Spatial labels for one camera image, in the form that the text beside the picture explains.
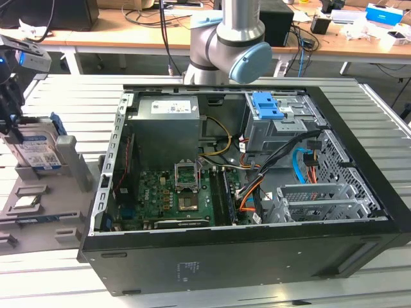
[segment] metal table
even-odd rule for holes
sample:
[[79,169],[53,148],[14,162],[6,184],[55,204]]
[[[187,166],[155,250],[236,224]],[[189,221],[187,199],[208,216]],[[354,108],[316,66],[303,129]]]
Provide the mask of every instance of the metal table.
[[[25,92],[28,116],[60,115],[87,161],[105,153],[123,84],[180,83],[163,76],[49,75]],[[411,130],[367,86],[354,79],[262,78],[257,84],[320,86],[375,163],[411,207]],[[16,160],[0,144],[0,208],[17,173]],[[411,303],[411,245],[382,253],[347,279],[215,289],[163,295],[111,297],[76,250],[0,258],[0,306],[83,307],[397,307]]]

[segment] cpu chip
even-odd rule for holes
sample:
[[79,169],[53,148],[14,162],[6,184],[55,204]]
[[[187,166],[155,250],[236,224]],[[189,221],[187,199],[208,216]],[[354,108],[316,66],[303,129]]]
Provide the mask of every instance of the cpu chip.
[[179,211],[184,212],[194,210],[198,210],[198,194],[179,194]]

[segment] motherboard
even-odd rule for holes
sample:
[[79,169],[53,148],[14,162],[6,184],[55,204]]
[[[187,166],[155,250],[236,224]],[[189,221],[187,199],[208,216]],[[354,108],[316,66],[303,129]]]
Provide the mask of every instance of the motherboard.
[[[198,180],[198,189],[179,190],[177,184]],[[209,227],[231,225],[235,215],[235,190],[240,188],[237,170],[203,169],[195,174],[178,171],[142,171],[137,201],[119,205],[114,226],[121,230]]]

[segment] wooden desk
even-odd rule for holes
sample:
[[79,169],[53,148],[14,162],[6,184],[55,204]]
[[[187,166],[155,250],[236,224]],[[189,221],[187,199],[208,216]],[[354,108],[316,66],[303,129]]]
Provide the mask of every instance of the wooden desk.
[[[302,10],[309,16],[315,14],[316,9],[321,7],[319,0],[311,0],[306,4],[296,3],[294,6],[289,6],[293,11]],[[345,10],[363,10],[353,6],[345,6]],[[310,31],[311,23],[299,23],[298,26],[308,32]],[[343,34],[340,34],[342,25],[330,23],[325,35],[315,36],[320,41],[320,47],[311,56],[312,60],[320,61],[336,61],[345,62],[340,73],[345,74],[351,62],[366,62],[366,63],[386,63],[386,64],[411,64],[411,45],[393,46],[390,50],[385,50],[379,45],[379,40],[371,37],[368,41],[365,38],[357,40],[347,40]],[[302,34],[304,37],[309,37],[307,33]],[[296,46],[297,40],[294,35],[290,35],[288,39],[290,46]]]
[[[314,15],[321,6],[319,0],[311,0],[307,4],[296,3],[292,10],[302,10]],[[363,10],[362,8],[345,7],[346,10]],[[137,13],[130,15],[137,18]],[[159,15],[141,18],[140,22],[157,22]],[[172,55],[189,55],[190,19],[173,21],[168,25],[168,41]],[[311,23],[300,23],[302,29],[310,31]],[[386,52],[371,38],[346,40],[339,34],[341,25],[331,23],[325,35],[316,35],[320,41],[319,49],[311,56],[312,60],[345,62],[341,73],[345,73],[351,62],[411,64],[411,45],[394,46]],[[10,36],[18,35],[17,30],[1,30],[0,33]],[[100,10],[100,16],[90,32],[54,31],[54,37],[47,38],[42,45],[47,51],[59,51],[66,55],[72,74],[82,74],[79,53],[112,53],[120,55],[120,66],[125,67],[124,54],[131,55],[166,55],[160,28],[147,28],[132,24],[123,17],[121,10]],[[273,47],[273,58],[278,59],[274,76],[284,76],[288,63],[298,52],[297,39],[290,35],[286,47]]]

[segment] table leg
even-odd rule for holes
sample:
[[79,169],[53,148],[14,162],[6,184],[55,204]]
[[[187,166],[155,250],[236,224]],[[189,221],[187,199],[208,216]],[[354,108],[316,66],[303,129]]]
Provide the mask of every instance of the table leg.
[[293,55],[280,55],[277,65],[275,66],[274,77],[285,77],[288,63],[291,61]]
[[120,69],[126,69],[127,68],[126,55],[124,55],[123,53],[120,53],[118,55],[118,60],[120,64]]
[[80,57],[76,52],[76,49],[72,46],[62,47],[61,52],[65,54],[67,65],[72,75],[83,74],[82,64],[80,63]]
[[351,66],[351,62],[344,62],[340,70],[340,75],[342,76],[346,75],[348,73],[348,69],[350,66]]

